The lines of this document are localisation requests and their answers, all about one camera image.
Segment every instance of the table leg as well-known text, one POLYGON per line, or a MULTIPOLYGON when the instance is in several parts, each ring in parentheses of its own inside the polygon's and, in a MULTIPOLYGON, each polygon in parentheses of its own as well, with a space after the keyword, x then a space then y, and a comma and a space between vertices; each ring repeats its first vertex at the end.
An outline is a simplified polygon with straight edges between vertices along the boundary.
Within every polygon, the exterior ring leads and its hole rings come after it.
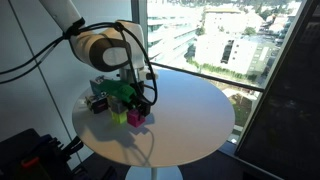
POLYGON ((152 180, 157 180, 158 168, 151 168, 151 177, 152 180))
POLYGON ((126 180, 183 180, 178 166, 163 168, 143 168, 131 166, 126 180))

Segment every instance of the building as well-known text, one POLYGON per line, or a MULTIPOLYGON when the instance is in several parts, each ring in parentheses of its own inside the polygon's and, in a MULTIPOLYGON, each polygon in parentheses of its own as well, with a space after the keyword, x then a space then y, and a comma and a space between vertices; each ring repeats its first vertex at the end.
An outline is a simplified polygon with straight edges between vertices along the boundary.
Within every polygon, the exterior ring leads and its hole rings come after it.
POLYGON ((296 16, 298 13, 299 9, 301 7, 301 2, 295 2, 292 1, 287 4, 287 9, 290 9, 292 12, 290 13, 290 16, 296 16))
POLYGON ((228 39, 230 36, 220 34, 209 37, 198 38, 195 60, 240 74, 260 76, 275 47, 273 42, 258 36, 228 39))
POLYGON ((278 32, 278 34, 279 34, 278 37, 275 39, 275 43, 277 46, 281 46, 283 44, 284 38, 286 37, 288 30, 289 30, 294 18, 295 18, 295 16, 288 16, 286 18, 287 21, 283 23, 284 25, 283 25, 282 29, 278 32))
POLYGON ((207 34, 225 32, 239 37, 246 27, 259 31, 264 20, 256 13, 244 13, 237 8, 207 8, 205 10, 205 24, 207 34))
POLYGON ((150 60, 167 65, 184 63, 184 55, 195 40, 200 20, 201 11, 196 8, 148 4, 150 60))

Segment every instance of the colorful block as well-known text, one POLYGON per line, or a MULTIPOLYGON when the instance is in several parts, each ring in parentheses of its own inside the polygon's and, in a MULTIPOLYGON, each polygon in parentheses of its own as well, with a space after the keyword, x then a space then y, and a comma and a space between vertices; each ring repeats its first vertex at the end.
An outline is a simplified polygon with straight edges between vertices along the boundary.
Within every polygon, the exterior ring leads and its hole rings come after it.
POLYGON ((98 114, 106 109, 108 109, 108 101, 106 97, 103 96, 86 96, 86 104, 87 107, 92 111, 94 114, 98 114))
POLYGON ((132 109, 127 113, 127 122, 133 127, 139 127, 145 121, 146 118, 136 109, 132 109))
POLYGON ((128 110, 125 110, 122 113, 118 114, 118 113, 111 111, 112 120, 118 124, 122 124, 122 123, 126 122, 127 121, 127 112, 128 112, 128 110))
POLYGON ((108 103, 112 112, 121 114, 127 110, 127 107, 123 105, 122 101, 116 97, 110 96, 108 98, 108 103))

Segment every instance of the pink block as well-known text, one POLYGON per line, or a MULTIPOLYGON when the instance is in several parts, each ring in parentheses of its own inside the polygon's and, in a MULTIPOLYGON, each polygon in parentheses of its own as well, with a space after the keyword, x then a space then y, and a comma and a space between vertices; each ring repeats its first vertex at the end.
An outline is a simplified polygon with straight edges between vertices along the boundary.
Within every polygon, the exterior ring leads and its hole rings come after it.
POLYGON ((127 112, 127 122, 131 124, 133 127, 139 127, 142 123, 146 121, 146 118, 140 115, 139 120, 139 111, 136 109, 132 109, 127 112))

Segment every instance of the black cable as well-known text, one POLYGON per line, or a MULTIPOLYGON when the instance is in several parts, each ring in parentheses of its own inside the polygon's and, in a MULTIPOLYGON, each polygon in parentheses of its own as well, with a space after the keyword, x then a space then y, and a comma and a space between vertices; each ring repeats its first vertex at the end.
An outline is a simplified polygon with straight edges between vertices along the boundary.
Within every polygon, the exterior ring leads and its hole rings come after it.
POLYGON ((51 45, 51 47, 48 47, 48 48, 51 48, 51 49, 49 49, 49 50, 47 51, 47 53, 40 59, 40 61, 37 62, 32 68, 30 68, 28 71, 20 74, 19 76, 16 76, 16 77, 11 78, 11 79, 9 79, 9 80, 1 81, 0 84, 6 84, 6 83, 12 82, 12 81, 14 81, 14 80, 17 80, 17 79, 19 79, 19 78, 21 78, 21 77, 29 74, 31 71, 33 71, 35 68, 37 68, 37 67, 45 60, 45 58, 52 52, 52 50, 63 40, 63 38, 60 37, 60 38, 58 38, 57 40, 58 40, 58 41, 56 41, 55 44, 51 45))
POLYGON ((153 87, 154 87, 155 97, 154 97, 154 100, 151 103, 151 105, 154 105, 156 103, 157 99, 158 99, 158 88, 157 88, 157 83, 156 83, 156 79, 155 79, 155 74, 153 72, 153 69, 152 69, 148 54, 144 50, 143 45, 141 44, 141 42, 138 40, 138 38, 131 31, 129 31, 125 27, 123 27, 123 30, 125 32, 127 32, 137 42, 137 44, 139 45, 139 47, 140 47, 140 49, 141 49, 141 51, 142 51, 142 53, 143 53, 143 55, 145 57, 145 62, 147 63, 147 65, 149 67, 149 70, 150 70, 150 73, 151 73, 151 76, 152 76, 152 83, 153 83, 153 87))
POLYGON ((152 66, 151 66, 151 63, 149 61, 149 57, 147 55, 147 53, 145 52, 142 44, 140 43, 140 41, 138 40, 138 38, 131 32, 129 31, 128 29, 126 29, 125 27, 123 27, 121 24, 119 26, 119 23, 96 23, 96 24, 92 24, 90 26, 87 26, 87 27, 84 27, 84 28, 81 28, 79 29, 80 32, 86 32, 86 31, 91 31, 91 30, 95 30, 95 29, 101 29, 101 28, 108 28, 108 27, 113 27, 114 29, 116 29, 122 36, 122 39, 123 41, 126 42, 126 38, 122 32, 122 30, 124 30, 125 32, 127 32, 136 42, 137 44, 139 45, 141 51, 143 52, 143 55, 144 55, 144 58, 145 58, 145 62, 147 63, 149 69, 150 69, 150 72, 151 72, 151 75, 152 75, 152 81, 153 81, 153 86, 154 88, 149 88, 149 89, 152 89, 154 92, 155 92, 155 98, 153 100, 153 102, 150 102, 142 93, 142 90, 140 89, 140 86, 138 85, 138 82, 136 80, 136 76, 135 76, 135 73, 134 73, 134 68, 133 68, 133 63, 132 63, 132 59, 131 57, 129 56, 129 51, 128 51, 128 46, 126 44, 126 54, 127 54, 127 57, 128 57, 128 61, 129 61, 129 65, 130 65, 130 71, 132 73, 132 76, 133 76, 133 80, 134 80, 134 83, 136 84, 137 88, 138 88, 138 94, 139 96, 144 100, 146 101, 146 103, 150 104, 150 105, 154 105, 157 101, 157 98, 158 98, 158 91, 157 91, 157 84, 156 84, 156 80, 155 80, 155 75, 154 75, 154 72, 153 72, 153 69, 152 69, 152 66))
MULTIPOLYGON (((125 35, 123 34, 123 32, 122 32, 122 30, 120 29, 119 30, 119 33, 121 34, 121 36, 122 36, 122 39, 126 42, 126 37, 125 37, 125 35)), ((153 102, 151 102, 151 101, 149 101, 144 95, 143 95, 143 93, 142 93, 142 90, 140 89, 140 86, 138 85, 138 82, 137 82, 137 79, 136 79, 136 76, 135 76, 135 73, 134 73, 134 68, 133 68, 133 63, 132 63, 132 59, 131 59, 131 57, 130 57, 130 55, 129 55, 129 51, 128 51, 128 44, 126 44, 126 54, 127 54, 127 57, 128 57, 128 60, 129 60, 129 65, 130 65, 130 71, 131 71, 131 73, 132 73, 132 76, 133 76, 133 81, 134 81, 134 83, 137 85, 137 88, 138 88, 138 94, 140 95, 140 98, 142 98, 144 101, 146 101, 146 103, 147 104, 149 104, 149 105, 154 105, 155 103, 156 103, 156 101, 157 101, 157 91, 156 91, 156 85, 155 85, 155 98, 154 98, 154 100, 153 100, 153 102)))
POLYGON ((154 90, 153 87, 151 87, 151 86, 149 86, 149 85, 146 85, 146 84, 144 84, 143 87, 154 90))
POLYGON ((25 67, 26 65, 28 65, 28 64, 30 64, 33 60, 35 60, 37 57, 39 57, 43 52, 45 52, 47 49, 49 49, 51 46, 53 46, 53 45, 55 45, 57 42, 61 42, 61 38, 62 37, 59 37, 59 38, 57 38, 56 40, 54 40, 54 41, 52 41, 50 44, 48 44, 45 48, 43 48, 39 53, 37 53, 35 56, 33 56, 30 60, 28 60, 27 62, 25 62, 25 63, 23 63, 23 64, 21 64, 21 65, 19 65, 19 66, 17 66, 17 67, 14 67, 14 68, 12 68, 12 69, 9 69, 9 70, 6 70, 6 71, 2 71, 2 72, 0 72, 0 75, 1 74, 7 74, 7 73, 10 73, 10 72, 13 72, 13 71, 15 71, 15 70, 18 70, 18 69, 20 69, 20 68, 23 68, 23 67, 25 67))

